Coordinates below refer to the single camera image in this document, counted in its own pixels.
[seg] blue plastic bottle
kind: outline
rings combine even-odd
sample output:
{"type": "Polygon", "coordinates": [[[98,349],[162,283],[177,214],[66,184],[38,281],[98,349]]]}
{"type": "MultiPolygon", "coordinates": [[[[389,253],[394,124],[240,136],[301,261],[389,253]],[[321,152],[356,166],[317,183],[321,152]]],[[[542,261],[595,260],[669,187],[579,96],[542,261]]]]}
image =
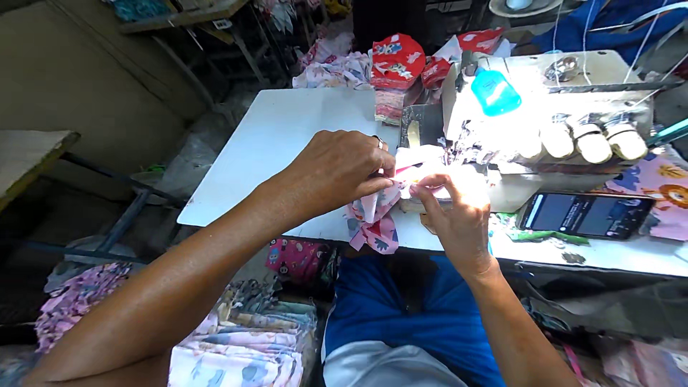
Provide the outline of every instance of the blue plastic bottle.
{"type": "Polygon", "coordinates": [[[471,90],[486,116],[494,117],[509,113],[521,105],[521,96],[497,70],[479,67],[475,72],[471,90]]]}

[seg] phone screen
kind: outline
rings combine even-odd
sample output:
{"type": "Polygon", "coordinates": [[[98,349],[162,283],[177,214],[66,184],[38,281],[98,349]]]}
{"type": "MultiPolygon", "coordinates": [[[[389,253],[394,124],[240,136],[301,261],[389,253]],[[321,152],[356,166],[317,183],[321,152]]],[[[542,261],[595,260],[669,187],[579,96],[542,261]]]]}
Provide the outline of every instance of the phone screen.
{"type": "Polygon", "coordinates": [[[522,229],[626,239],[645,220],[654,200],[623,196],[536,193],[522,229]]]}

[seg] hand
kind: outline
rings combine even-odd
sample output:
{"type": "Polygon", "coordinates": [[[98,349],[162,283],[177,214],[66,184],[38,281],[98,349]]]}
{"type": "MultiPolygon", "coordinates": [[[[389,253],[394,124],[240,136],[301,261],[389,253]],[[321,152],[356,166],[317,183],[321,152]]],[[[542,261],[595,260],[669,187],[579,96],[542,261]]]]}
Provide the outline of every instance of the hand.
{"type": "Polygon", "coordinates": [[[499,270],[497,260],[487,249],[490,198],[485,179],[472,166],[463,165],[452,176],[429,175],[412,185],[410,192],[423,202],[444,252],[465,280],[478,278],[495,267],[499,270]],[[460,182],[461,188],[453,179],[460,182]],[[452,208],[446,211],[430,190],[442,185],[452,200],[452,208]]]}
{"type": "Polygon", "coordinates": [[[390,187],[392,181],[369,176],[396,171],[387,144],[361,132],[320,131],[282,172],[266,183],[284,205],[293,206],[302,221],[390,187]]]}

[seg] white thread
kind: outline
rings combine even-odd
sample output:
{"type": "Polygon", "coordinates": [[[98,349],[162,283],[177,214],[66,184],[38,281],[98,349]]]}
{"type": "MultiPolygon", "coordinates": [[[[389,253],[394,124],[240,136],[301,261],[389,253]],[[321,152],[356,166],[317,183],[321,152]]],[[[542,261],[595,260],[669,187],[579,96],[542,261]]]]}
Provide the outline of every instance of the white thread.
{"type": "MultiPolygon", "coordinates": [[[[674,72],[674,71],[678,68],[678,66],[680,66],[681,63],[683,63],[683,61],[686,60],[686,58],[688,58],[688,52],[686,52],[686,55],[684,55],[683,58],[681,58],[681,60],[679,60],[679,61],[671,68],[671,70],[669,70],[666,74],[664,74],[664,76],[662,77],[662,79],[660,79],[659,81],[660,81],[660,82],[661,82],[661,81],[664,81],[664,80],[669,76],[669,74],[671,74],[672,72],[674,72]]],[[[645,98],[643,98],[643,99],[639,100],[638,102],[636,102],[635,104],[633,104],[633,106],[629,107],[628,109],[633,109],[634,107],[636,107],[636,106],[638,106],[639,104],[641,104],[644,100],[646,100],[646,99],[648,99],[649,97],[655,95],[655,93],[657,93],[657,92],[660,91],[660,90],[662,90],[662,89],[657,89],[657,90],[653,91],[652,93],[648,94],[645,98]]]]}
{"type": "MultiPolygon", "coordinates": [[[[667,0],[664,0],[662,3],[662,7],[667,5],[667,0]]],[[[633,60],[633,63],[631,63],[630,67],[628,67],[628,72],[626,73],[626,77],[623,79],[623,82],[621,84],[626,83],[628,81],[628,77],[631,75],[631,71],[633,71],[633,66],[636,65],[636,62],[638,59],[641,57],[641,52],[643,51],[643,47],[645,47],[645,43],[647,43],[647,39],[649,38],[649,35],[652,33],[652,29],[654,28],[655,23],[657,23],[657,19],[659,19],[660,14],[654,15],[654,19],[652,19],[652,24],[649,25],[649,29],[647,30],[647,34],[645,34],[645,38],[643,38],[643,42],[641,43],[641,46],[638,48],[638,52],[636,52],[636,58],[633,60]]]]}
{"type": "MultiPolygon", "coordinates": [[[[559,3],[559,9],[557,10],[557,20],[555,20],[555,33],[552,36],[552,51],[555,52],[557,51],[557,26],[559,25],[559,15],[561,14],[561,6],[563,5],[563,1],[559,3]]],[[[556,57],[557,53],[555,52],[555,63],[558,61],[556,57]]],[[[561,86],[559,84],[559,75],[557,74],[555,70],[555,78],[557,80],[557,87],[561,86]]]]}
{"type": "Polygon", "coordinates": [[[592,15],[592,9],[595,7],[595,0],[592,0],[590,5],[590,11],[588,11],[588,18],[585,20],[585,29],[583,30],[583,76],[588,82],[588,85],[592,85],[590,82],[590,77],[588,77],[588,71],[586,70],[588,66],[588,52],[585,50],[585,36],[588,34],[588,26],[590,24],[590,15],[592,15]]]}

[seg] white table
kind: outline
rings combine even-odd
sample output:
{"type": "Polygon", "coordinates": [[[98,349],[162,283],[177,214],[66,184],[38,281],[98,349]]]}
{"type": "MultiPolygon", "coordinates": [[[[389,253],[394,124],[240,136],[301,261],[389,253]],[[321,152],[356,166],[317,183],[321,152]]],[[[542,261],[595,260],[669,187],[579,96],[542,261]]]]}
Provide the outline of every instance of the white table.
{"type": "MultiPolygon", "coordinates": [[[[347,88],[261,91],[178,222],[208,225],[248,196],[258,184],[289,165],[311,137],[322,129],[375,134],[394,152],[399,130],[375,121],[374,105],[373,91],[347,88]]],[[[443,250],[437,237],[420,224],[417,213],[403,213],[394,208],[391,216],[401,247],[443,250]]],[[[350,239],[343,209],[311,219],[284,235],[345,242],[350,239]]],[[[678,256],[687,257],[688,254],[682,252],[680,242],[639,238],[628,242],[593,240],[591,243],[591,247],[572,248],[586,258],[585,266],[688,277],[688,260],[678,256]]],[[[495,232],[491,245],[498,258],[567,264],[561,257],[562,251],[556,247],[511,242],[501,231],[495,232]]]]}

